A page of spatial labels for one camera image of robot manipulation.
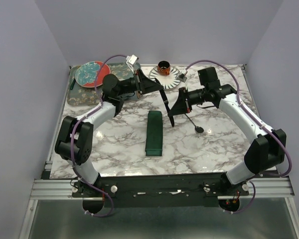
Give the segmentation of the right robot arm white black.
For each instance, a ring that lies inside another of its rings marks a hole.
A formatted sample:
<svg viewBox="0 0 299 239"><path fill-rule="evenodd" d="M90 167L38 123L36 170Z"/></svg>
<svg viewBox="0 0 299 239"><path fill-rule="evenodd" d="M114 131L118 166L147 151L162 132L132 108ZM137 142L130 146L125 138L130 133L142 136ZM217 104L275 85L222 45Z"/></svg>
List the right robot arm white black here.
<svg viewBox="0 0 299 239"><path fill-rule="evenodd" d="M275 130L252 112L238 97L238 91L231 85L221 85L214 67L198 71L203 89L189 91L185 87L178 91L178 98L169 110L173 117L190 113L193 105L211 102L224 112L244 133L250 143L244 159L221 176L220 191L231 195L240 184L266 171L285 159L286 133Z"/></svg>

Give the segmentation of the dark green cloth napkin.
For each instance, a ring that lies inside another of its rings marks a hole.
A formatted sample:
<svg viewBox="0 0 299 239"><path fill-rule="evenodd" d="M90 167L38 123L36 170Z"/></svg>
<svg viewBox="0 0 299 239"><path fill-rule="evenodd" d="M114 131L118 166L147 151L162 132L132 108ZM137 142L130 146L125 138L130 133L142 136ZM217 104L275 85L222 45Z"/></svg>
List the dark green cloth napkin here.
<svg viewBox="0 0 299 239"><path fill-rule="evenodd" d="M163 122L160 111L149 111L147 122L146 156L162 156Z"/></svg>

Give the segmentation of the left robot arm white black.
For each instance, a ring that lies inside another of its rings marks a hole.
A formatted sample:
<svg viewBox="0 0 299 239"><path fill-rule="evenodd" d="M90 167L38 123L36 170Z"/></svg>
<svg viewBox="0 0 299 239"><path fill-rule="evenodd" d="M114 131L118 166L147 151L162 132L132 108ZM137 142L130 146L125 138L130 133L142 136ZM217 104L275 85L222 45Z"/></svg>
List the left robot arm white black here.
<svg viewBox="0 0 299 239"><path fill-rule="evenodd" d="M79 180L84 182L83 190L88 196L97 196L101 189L100 174L90 160L94 130L121 112L122 95L144 95L160 90L163 90L160 82L149 79L141 69L126 80L108 74L103 78L101 102L83 115L63 119L54 151L72 166Z"/></svg>

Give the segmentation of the black knife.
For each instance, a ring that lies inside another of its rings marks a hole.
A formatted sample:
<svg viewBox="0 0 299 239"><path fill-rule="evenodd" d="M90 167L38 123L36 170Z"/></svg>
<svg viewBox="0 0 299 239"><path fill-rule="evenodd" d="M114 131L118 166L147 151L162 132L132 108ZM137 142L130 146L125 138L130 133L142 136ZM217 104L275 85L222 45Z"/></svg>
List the black knife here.
<svg viewBox="0 0 299 239"><path fill-rule="evenodd" d="M170 108L168 106L169 101L168 101L168 98L167 98L166 93L164 91L164 88L162 88L159 92L160 92L161 98L163 100L166 112L169 113L169 111L170 111ZM175 126L174 118L169 117L169 120L170 120L171 126L174 127Z"/></svg>

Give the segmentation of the black spoon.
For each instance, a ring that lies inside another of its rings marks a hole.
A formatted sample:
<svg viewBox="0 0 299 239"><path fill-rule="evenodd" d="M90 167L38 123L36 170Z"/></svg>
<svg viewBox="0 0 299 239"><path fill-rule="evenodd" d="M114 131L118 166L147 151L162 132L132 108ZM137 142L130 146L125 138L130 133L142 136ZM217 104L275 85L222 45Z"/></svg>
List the black spoon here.
<svg viewBox="0 0 299 239"><path fill-rule="evenodd" d="M204 133L204 129L202 127L197 126L187 114L185 114L185 116L194 125L194 130L196 133Z"/></svg>

